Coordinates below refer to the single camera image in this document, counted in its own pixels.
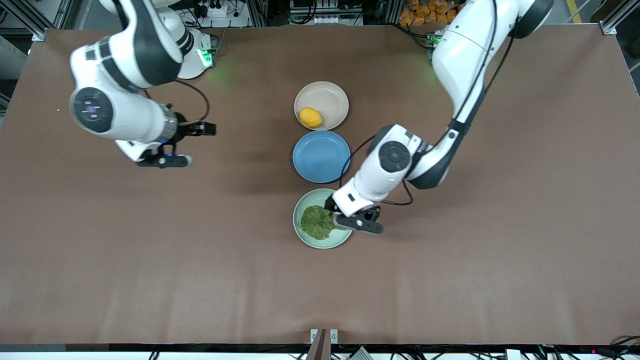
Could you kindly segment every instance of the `plate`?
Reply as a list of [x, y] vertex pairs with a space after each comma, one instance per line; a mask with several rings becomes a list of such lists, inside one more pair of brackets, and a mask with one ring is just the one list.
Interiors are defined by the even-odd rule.
[[293, 166], [307, 181], [332, 183], [340, 177], [350, 154], [349, 144], [340, 135], [314, 131], [298, 140], [293, 149]]
[[[300, 110], [307, 106], [316, 109], [322, 115], [322, 126], [311, 128], [300, 121]], [[328, 81], [311, 83], [298, 93], [293, 110], [300, 124], [311, 130], [330, 130], [340, 125], [349, 112], [349, 98], [344, 90]]]
[[296, 234], [302, 241], [311, 247], [316, 249], [331, 249], [347, 241], [352, 233], [352, 230], [333, 229], [329, 234], [329, 237], [324, 240], [317, 240], [312, 238], [309, 234], [305, 233], [300, 227], [300, 220], [302, 219], [302, 213], [305, 212], [309, 206], [318, 205], [324, 207], [324, 202], [331, 196], [335, 190], [331, 189], [315, 189], [303, 196], [296, 207], [293, 210], [293, 228], [296, 230]]

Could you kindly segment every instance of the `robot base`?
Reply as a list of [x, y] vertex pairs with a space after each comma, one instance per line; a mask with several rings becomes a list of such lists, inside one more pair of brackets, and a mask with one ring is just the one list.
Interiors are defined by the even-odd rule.
[[193, 35], [195, 44], [184, 55], [184, 61], [178, 73], [178, 78], [180, 79], [196, 78], [216, 63], [218, 37], [192, 28], [189, 28], [189, 32]]

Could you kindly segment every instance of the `metal frame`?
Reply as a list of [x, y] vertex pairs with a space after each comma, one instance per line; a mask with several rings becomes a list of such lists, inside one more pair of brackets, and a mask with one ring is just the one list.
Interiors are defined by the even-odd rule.
[[331, 360], [331, 330], [318, 329], [307, 360]]
[[385, 12], [385, 22], [391, 22], [396, 24], [398, 22], [398, 17], [400, 16], [400, 12], [404, 8], [403, 0], [387, 0], [387, 9]]
[[4, 106], [5, 108], [8, 108], [10, 101], [11, 101], [10, 97], [0, 92], [0, 105]]
[[615, 10], [613, 10], [603, 21], [600, 21], [600, 30], [603, 35], [615, 35], [616, 26], [620, 24], [629, 14], [634, 11], [640, 0], [626, 0], [622, 1]]
[[267, 14], [267, 6], [261, 6], [259, 0], [246, 0], [246, 4], [249, 7], [249, 17], [255, 28], [266, 28], [269, 25], [264, 16]]
[[43, 41], [47, 34], [47, 28], [55, 28], [53, 23], [42, 15], [40, 10], [26, 1], [0, 0], [0, 4], [25, 25], [33, 34], [33, 41]]
[[56, 18], [53, 20], [53, 25], [56, 29], [63, 29], [65, 23], [69, 17], [69, 9], [74, 0], [62, 0], [56, 13]]

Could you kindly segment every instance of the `green plate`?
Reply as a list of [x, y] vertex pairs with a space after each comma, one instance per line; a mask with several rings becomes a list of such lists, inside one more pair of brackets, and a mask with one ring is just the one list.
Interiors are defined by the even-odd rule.
[[296, 234], [300, 237], [302, 241], [304, 241], [307, 245], [311, 247], [315, 247], [316, 249], [331, 249], [334, 248], [341, 243], [344, 243], [349, 235], [351, 235], [351, 230], [340, 230], [333, 229], [329, 234], [329, 237], [324, 240], [317, 240], [309, 236], [309, 234], [302, 231], [300, 228], [300, 220], [302, 219], [302, 213], [305, 212], [309, 206], [319, 205], [324, 207], [324, 202], [333, 194], [335, 190], [331, 189], [315, 189], [308, 192], [305, 196], [303, 196], [300, 201], [296, 204], [296, 208], [293, 210], [293, 228], [296, 230]]

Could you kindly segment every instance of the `wire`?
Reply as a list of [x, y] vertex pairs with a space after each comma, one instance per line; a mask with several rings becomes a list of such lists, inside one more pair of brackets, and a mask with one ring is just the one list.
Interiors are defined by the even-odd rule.
[[[358, 153], [358, 151], [360, 151], [360, 149], [362, 149], [363, 146], [367, 145], [367, 143], [369, 143], [371, 140], [373, 140], [373, 138], [375, 138], [376, 135], [366, 139], [363, 143], [361, 143], [350, 155], [349, 158], [347, 159], [347, 161], [344, 162], [344, 165], [342, 166], [342, 172], [340, 173], [340, 177], [338, 178], [338, 186], [342, 188], [342, 178], [344, 177], [344, 175], [347, 173], [347, 166], [349, 165], [349, 163], [351, 162], [351, 159], [353, 158], [353, 156]], [[409, 187], [406, 185], [406, 181], [404, 181], [404, 179], [402, 180], [402, 185], [404, 185], [404, 190], [406, 191], [406, 194], [409, 195], [409, 201], [407, 202], [394, 202], [394, 201], [387, 201], [387, 200], [382, 200], [381, 203], [383, 204], [387, 204], [387, 205], [395, 205], [395, 206], [406, 206], [406, 205], [411, 205], [413, 204], [413, 195], [411, 194], [411, 191], [409, 191]]]
[[309, 352], [309, 350], [305, 350], [305, 351], [303, 351], [303, 352], [302, 352], [302, 354], [298, 355], [298, 357], [296, 358], [296, 360], [300, 360], [300, 359], [302, 359], [302, 356], [303, 356], [304, 354], [307, 354], [308, 352]]
[[411, 192], [409, 191], [409, 187], [407, 187], [406, 185], [406, 181], [404, 179], [402, 179], [402, 185], [404, 186], [404, 190], [406, 191], [406, 194], [409, 195], [409, 201], [407, 202], [394, 202], [394, 201], [387, 201], [387, 200], [382, 200], [381, 202], [383, 204], [387, 204], [387, 205], [395, 205], [395, 206], [407, 206], [407, 205], [411, 205], [413, 204], [413, 195], [411, 194]]
[[464, 352], [464, 353], [467, 353], [467, 354], [471, 354], [471, 355], [473, 355], [474, 357], [476, 357], [476, 359], [482, 359], [482, 358], [481, 358], [481, 357], [479, 357], [479, 356], [486, 356], [486, 357], [489, 357], [490, 359], [498, 359], [498, 360], [504, 360], [504, 358], [505, 358], [504, 356], [493, 356], [493, 355], [491, 355], [491, 354], [489, 354], [489, 353], [486, 353], [486, 352], [474, 352], [474, 351], [471, 351], [471, 350], [467, 350], [467, 349], [465, 349], [465, 348], [462, 348], [462, 347], [460, 347], [460, 346], [455, 347], [455, 348], [451, 348], [451, 347], [449, 347], [449, 346], [444, 346], [444, 345], [429, 345], [429, 346], [428, 346], [428, 347], [426, 347], [426, 348], [434, 348], [434, 347], [435, 347], [435, 348], [445, 348], [445, 349], [446, 349], [446, 350], [445, 350], [445, 353], [446, 353], [446, 352], [452, 352], [452, 351], [460, 351], [460, 352]]
[[422, 45], [422, 44], [420, 43], [420, 41], [418, 41], [418, 39], [419, 39], [419, 38], [420, 38], [420, 39], [427, 39], [428, 37], [427, 37], [426, 35], [416, 34], [416, 33], [412, 32], [412, 31], [409, 29], [409, 27], [408, 27], [408, 26], [407, 26], [407, 28], [406, 28], [406, 29], [404, 29], [402, 26], [400, 26], [400, 25], [398, 25], [398, 24], [394, 24], [394, 23], [392, 23], [392, 22], [388, 22], [388, 23], [386, 23], [386, 25], [391, 25], [391, 26], [393, 26], [394, 28], [396, 28], [396, 29], [398, 29], [398, 30], [402, 31], [403, 33], [405, 33], [405, 34], [407, 34], [407, 35], [409, 35], [409, 36], [411, 37], [411, 39], [413, 39], [413, 42], [415, 42], [415, 44], [416, 44], [416, 45], [418, 45], [419, 47], [421, 47], [421, 48], [423, 48], [423, 49], [425, 49], [425, 50], [434, 50], [434, 49], [435, 49], [435, 47], [433, 47], [433, 46], [425, 46], [425, 45]]
[[239, 12], [242, 12], [242, 9], [244, 8], [244, 1], [240, 2], [240, 4], [241, 4], [240, 6], [238, 6], [238, 0], [236, 0], [236, 5], [235, 6], [231, 5], [231, 1], [227, 1], [227, 4], [229, 4], [229, 7], [231, 9], [233, 9], [233, 10], [236, 10], [236, 11], [240, 10]]
[[195, 90], [195, 92], [197, 92], [198, 94], [200, 94], [200, 96], [202, 96], [202, 99], [204, 100], [205, 103], [205, 111], [204, 111], [204, 115], [202, 115], [202, 117], [200, 117], [199, 119], [195, 119], [192, 121], [187, 121], [187, 122], [182, 122], [180, 123], [180, 126], [189, 126], [189, 125], [193, 125], [196, 124], [197, 122], [203, 121], [204, 119], [207, 118], [207, 116], [209, 116], [209, 110], [211, 109], [211, 104], [209, 104], [209, 98], [202, 92], [202, 90], [200, 90], [199, 88], [189, 84], [189, 83], [185, 83], [182, 80], [174, 80], [176, 83], [178, 84], [182, 84], [188, 88], [192, 88], [193, 90]]
[[394, 360], [394, 356], [395, 356], [395, 355], [400, 355], [404, 360], [409, 360], [409, 359], [407, 359], [407, 358], [406, 358], [406, 356], [402, 355], [402, 354], [401, 354], [401, 353], [399, 353], [399, 352], [394, 352], [394, 353], [392, 353], [392, 354], [391, 354], [391, 358], [390, 358], [389, 360]]
[[3, 8], [0, 8], [0, 14], [4, 15], [4, 16], [2, 16], [2, 20], [0, 20], [0, 24], [2, 24], [4, 22], [4, 20], [6, 19], [7, 14], [9, 14], [9, 12], [6, 11], [5, 9], [3, 9]]
[[446, 353], [448, 353], [448, 352], [450, 352], [450, 350], [443, 351], [443, 352], [439, 353], [438, 355], [434, 356], [431, 360], [438, 360], [438, 358], [439, 358], [440, 356], [443, 356], [444, 354], [446, 354]]
[[563, 360], [562, 355], [558, 352], [558, 350], [555, 347], [552, 347], [551, 349], [554, 351], [554, 356], [556, 360]]
[[412, 31], [410, 31], [410, 30], [407, 30], [407, 29], [403, 28], [402, 26], [400, 26], [400, 25], [398, 25], [398, 24], [394, 24], [393, 22], [386, 22], [386, 23], [384, 23], [383, 25], [391, 25], [391, 26], [393, 26], [394, 28], [396, 28], [396, 29], [398, 29], [398, 30], [402, 31], [403, 33], [405, 33], [405, 34], [407, 34], [407, 35], [411, 35], [411, 34], [413, 34], [413, 35], [414, 35], [415, 37], [417, 37], [417, 38], [427, 38], [427, 35], [416, 34], [416, 33], [412, 32]]
[[[516, 22], [513, 25], [513, 28], [515, 29], [516, 26], [518, 26], [518, 18], [516, 18]], [[487, 85], [484, 91], [485, 94], [489, 91], [489, 89], [493, 85], [495, 78], [498, 76], [500, 69], [502, 69], [502, 66], [504, 65], [504, 61], [507, 60], [507, 55], [509, 55], [509, 51], [511, 50], [511, 46], [513, 45], [513, 39], [514, 39], [514, 36], [513, 34], [511, 34], [511, 40], [509, 40], [509, 45], [507, 45], [507, 49], [506, 51], [504, 51], [504, 55], [502, 55], [502, 59], [500, 59], [500, 63], [498, 64], [498, 67], [495, 69], [495, 72], [493, 73], [491, 80], [489, 80], [489, 85]]]
[[284, 345], [284, 346], [281, 346], [281, 347], [268, 348], [268, 349], [265, 349], [265, 350], [256, 351], [256, 353], [257, 352], [271, 352], [271, 351], [281, 350], [283, 348], [290, 348], [290, 347], [299, 347], [300, 345], [306, 345], [306, 344], [297, 343], [297, 344]]
[[189, 5], [187, 5], [187, 3], [184, 2], [184, 0], [180, 0], [180, 1], [184, 5], [184, 7], [187, 8], [187, 10], [189, 10], [189, 12], [191, 13], [191, 16], [193, 16], [193, 18], [196, 20], [196, 24], [198, 24], [198, 27], [202, 28], [202, 25], [200, 25], [200, 21], [198, 20], [196, 15], [193, 13], [193, 11], [191, 11], [191, 8], [189, 7]]
[[220, 35], [220, 39], [218, 39], [218, 45], [216, 45], [216, 56], [218, 55], [218, 50], [222, 46], [222, 40], [225, 38], [225, 34], [227, 33], [227, 28], [222, 30], [222, 35]]
[[453, 117], [454, 120], [458, 119], [458, 117], [460, 116], [460, 112], [467, 105], [467, 101], [469, 101], [469, 98], [471, 97], [471, 93], [474, 91], [474, 88], [476, 87], [478, 79], [480, 78], [480, 74], [483, 73], [483, 69], [487, 65], [486, 61], [489, 58], [489, 54], [491, 53], [491, 50], [493, 49], [493, 40], [495, 39], [495, 33], [497, 31], [497, 28], [498, 28], [498, 4], [495, 2], [495, 0], [492, 0], [492, 2], [493, 2], [493, 21], [492, 21], [493, 22], [493, 32], [491, 33], [491, 40], [489, 41], [487, 52], [484, 55], [484, 60], [482, 61], [482, 64], [480, 64], [480, 69], [478, 69], [478, 73], [476, 74], [476, 78], [475, 78], [474, 82], [471, 83], [471, 86], [469, 87], [469, 93], [467, 94], [467, 97], [465, 98], [465, 100], [462, 102], [462, 105], [460, 106], [460, 109], [458, 110], [458, 113], [456, 114], [456, 116]]
[[560, 350], [562, 350], [562, 351], [566, 352], [566, 353], [567, 353], [567, 354], [568, 354], [568, 355], [569, 355], [573, 360], [580, 360], [580, 358], [579, 358], [579, 357], [577, 357], [577, 356], [575, 356], [575, 355], [573, 354], [573, 352], [570, 352], [569, 350], [567, 350], [567, 349], [565, 349], [565, 348], [561, 348], [561, 347], [558, 347], [558, 348], [559, 348]]
[[314, 18], [314, 16], [316, 16], [316, 10], [317, 10], [316, 0], [311, 0], [311, 3], [309, 4], [309, 11], [307, 12], [307, 15], [305, 16], [305, 18], [302, 19], [302, 21], [295, 21], [292, 18], [289, 18], [289, 22], [292, 22], [293, 24], [297, 24], [297, 25], [304, 25], [310, 22]]
[[371, 140], [373, 140], [373, 138], [375, 138], [376, 135], [366, 139], [364, 141], [364, 143], [361, 143], [360, 146], [358, 146], [356, 148], [356, 150], [354, 152], [351, 153], [351, 155], [349, 155], [349, 158], [347, 159], [347, 161], [344, 162], [344, 166], [342, 167], [342, 172], [340, 173], [340, 177], [338, 178], [338, 185], [342, 188], [342, 178], [344, 177], [344, 174], [347, 173], [347, 166], [349, 165], [349, 162], [351, 162], [351, 159], [353, 158], [353, 156], [360, 150], [362, 149], [363, 146], [367, 145], [368, 142], [370, 142]]
[[612, 345], [612, 346], [613, 346], [613, 345], [622, 345], [622, 344], [624, 344], [624, 343], [628, 343], [629, 341], [636, 340], [636, 339], [640, 339], [640, 335], [636, 335], [636, 336], [628, 336], [626, 339], [621, 340], [621, 341], [618, 341], [617, 343], [613, 343], [613, 344], [611, 344], [611, 345]]
[[358, 14], [358, 17], [356, 18], [356, 21], [353, 22], [353, 26], [356, 26], [356, 23], [358, 22], [358, 19], [362, 16], [362, 11], [360, 10], [360, 13]]

